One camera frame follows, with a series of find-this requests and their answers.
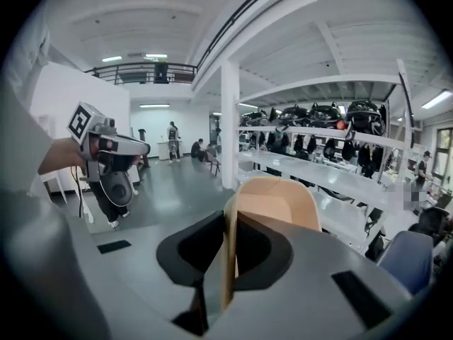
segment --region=blue chair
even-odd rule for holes
[[[385,248],[377,265],[415,295],[430,282],[432,238],[415,232],[399,232]]]

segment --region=white column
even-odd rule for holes
[[[239,112],[236,102],[239,100],[239,63],[229,60],[222,64],[222,185],[236,190],[238,171],[236,154],[239,151],[238,133]]]
[[[401,78],[401,84],[403,85],[403,99],[404,99],[404,107],[405,107],[403,122],[406,124],[405,135],[404,135],[404,151],[403,151],[403,156],[401,157],[401,163],[400,163],[398,177],[396,178],[396,181],[404,182],[405,172],[408,167],[409,151],[411,150],[411,143],[412,143],[411,112],[408,109],[409,105],[411,104],[412,97],[411,97],[411,90],[409,88],[408,75],[406,73],[406,68],[404,67],[404,62],[402,59],[397,59],[396,62],[398,64],[398,70],[399,70],[399,74],[400,74],[400,78]],[[406,99],[405,90],[409,97],[409,102]]]

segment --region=handheld gimbal device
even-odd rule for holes
[[[80,145],[86,160],[86,177],[81,180],[100,182],[113,204],[127,205],[132,199],[132,189],[126,171],[137,156],[149,153],[150,146],[133,137],[117,134],[115,120],[84,102],[77,105],[68,130]],[[99,150],[92,154],[92,145],[96,140]]]

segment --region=gray floor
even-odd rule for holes
[[[144,171],[142,182],[137,187],[139,195],[129,205],[131,214],[121,218],[116,230],[170,224],[189,217],[208,216],[215,210],[222,210],[234,194],[222,188],[218,177],[210,173],[210,167],[196,159],[183,157],[180,162],[150,160],[150,168]],[[62,198],[54,202],[68,215],[79,214],[79,199],[68,195],[68,203]],[[84,199],[94,217],[94,223],[87,221],[90,233],[95,237],[102,232],[112,231],[107,218],[99,209],[92,193],[85,193]],[[220,251],[205,274],[205,301],[208,322],[212,324],[220,314],[221,264]]]

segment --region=black cable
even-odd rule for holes
[[[71,166],[71,175],[77,184],[77,191],[79,192],[79,199],[80,199],[80,201],[79,201],[79,217],[82,218],[82,190],[80,189],[79,175],[77,174],[77,167],[76,166],[74,166],[74,167],[76,168],[76,176],[74,177],[74,174],[72,173],[72,166]]]

